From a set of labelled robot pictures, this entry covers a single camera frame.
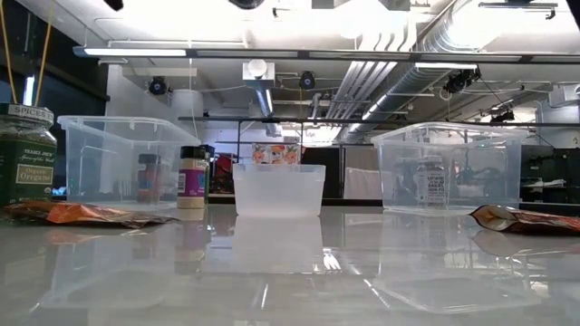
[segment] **reflective table surface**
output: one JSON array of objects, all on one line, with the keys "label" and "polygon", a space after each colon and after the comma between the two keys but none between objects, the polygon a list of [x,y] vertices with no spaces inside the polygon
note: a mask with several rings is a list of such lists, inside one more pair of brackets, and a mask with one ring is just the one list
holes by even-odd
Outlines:
[{"label": "reflective table surface", "polygon": [[0,227],[0,325],[577,325],[580,238],[469,216],[175,210],[142,230]]}]

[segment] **clear plastic bin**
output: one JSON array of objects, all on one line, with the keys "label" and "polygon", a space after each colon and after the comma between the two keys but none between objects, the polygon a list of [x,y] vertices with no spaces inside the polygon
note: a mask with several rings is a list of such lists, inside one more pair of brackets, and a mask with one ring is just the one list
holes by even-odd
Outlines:
[{"label": "clear plastic bin", "polygon": [[465,209],[519,201],[525,130],[427,122],[373,137],[385,208]]},{"label": "clear plastic bin", "polygon": [[240,216],[318,216],[325,166],[235,164],[236,211]]},{"label": "clear plastic bin", "polygon": [[139,117],[61,116],[67,200],[129,210],[175,206],[179,150],[199,140],[174,124]]}]

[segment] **product label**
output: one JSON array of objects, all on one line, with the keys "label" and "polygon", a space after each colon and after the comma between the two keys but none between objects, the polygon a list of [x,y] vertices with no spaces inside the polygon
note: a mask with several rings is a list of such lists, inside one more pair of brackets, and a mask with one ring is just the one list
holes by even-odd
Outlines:
[{"label": "product label", "polygon": [[54,123],[54,114],[43,108],[10,104],[8,105],[8,114],[27,119],[46,121],[51,124]]},{"label": "product label", "polygon": [[0,139],[0,206],[50,200],[56,147],[29,140]]},{"label": "product label", "polygon": [[418,173],[417,200],[423,204],[445,204],[445,171]]},{"label": "product label", "polygon": [[178,197],[203,197],[206,194],[206,171],[181,169],[178,180]]}]

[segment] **poster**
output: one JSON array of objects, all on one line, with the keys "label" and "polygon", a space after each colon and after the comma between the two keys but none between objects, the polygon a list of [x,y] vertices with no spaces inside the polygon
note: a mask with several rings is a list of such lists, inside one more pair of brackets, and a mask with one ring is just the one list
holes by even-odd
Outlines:
[{"label": "poster", "polygon": [[252,144],[254,164],[299,164],[299,145]]}]

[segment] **black lid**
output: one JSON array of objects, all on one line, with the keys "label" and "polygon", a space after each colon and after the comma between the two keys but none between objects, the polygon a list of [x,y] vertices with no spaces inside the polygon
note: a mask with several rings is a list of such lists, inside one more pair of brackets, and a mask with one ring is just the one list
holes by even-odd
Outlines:
[{"label": "black lid", "polygon": [[161,160],[159,155],[139,154],[139,164],[157,164]]},{"label": "black lid", "polygon": [[183,146],[181,147],[181,158],[206,158],[206,150],[201,147]]}]

